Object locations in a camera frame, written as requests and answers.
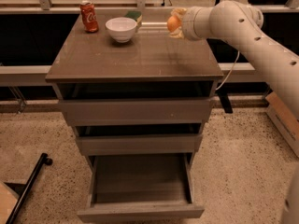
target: desk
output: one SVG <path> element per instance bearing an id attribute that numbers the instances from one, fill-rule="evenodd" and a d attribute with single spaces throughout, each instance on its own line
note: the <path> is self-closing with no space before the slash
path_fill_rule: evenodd
<path id="1" fill-rule="evenodd" d="M 200 217 L 190 169 L 222 72 L 205 40 L 142 28 L 126 44 L 81 17 L 49 73 L 93 171 L 84 222 Z"/>

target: bowl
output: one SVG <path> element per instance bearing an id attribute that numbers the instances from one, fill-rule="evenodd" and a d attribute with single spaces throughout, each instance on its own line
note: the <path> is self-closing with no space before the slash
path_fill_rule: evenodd
<path id="1" fill-rule="evenodd" d="M 119 43 L 128 42 L 136 31 L 137 22 L 130 18 L 115 18 L 106 22 L 111 37 Z"/>

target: box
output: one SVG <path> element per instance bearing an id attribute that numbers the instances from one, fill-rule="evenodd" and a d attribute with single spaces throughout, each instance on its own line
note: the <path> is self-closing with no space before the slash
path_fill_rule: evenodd
<path id="1" fill-rule="evenodd" d="M 266 110 L 267 115 L 299 157 L 299 122 L 297 118 L 274 92 L 270 93 L 266 100 L 270 104 Z"/>

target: can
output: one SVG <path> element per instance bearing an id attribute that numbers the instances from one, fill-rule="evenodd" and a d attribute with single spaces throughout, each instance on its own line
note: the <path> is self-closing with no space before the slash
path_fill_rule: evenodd
<path id="1" fill-rule="evenodd" d="M 98 31 L 99 25 L 94 12 L 94 4 L 90 1 L 82 1 L 80 4 L 80 9 L 85 31 L 88 33 L 94 33 Z"/>

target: drawer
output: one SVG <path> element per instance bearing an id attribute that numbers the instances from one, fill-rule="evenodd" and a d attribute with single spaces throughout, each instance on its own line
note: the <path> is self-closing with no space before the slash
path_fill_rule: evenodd
<path id="1" fill-rule="evenodd" d="M 83 222 L 200 217 L 183 154 L 97 156 Z"/>
<path id="2" fill-rule="evenodd" d="M 197 123 L 211 113 L 209 98 L 186 100 L 60 101 L 70 126 Z"/>
<path id="3" fill-rule="evenodd" d="M 116 137 L 78 137 L 76 143 L 85 156 L 150 153 L 197 152 L 203 136 L 192 135 L 139 135 Z"/>

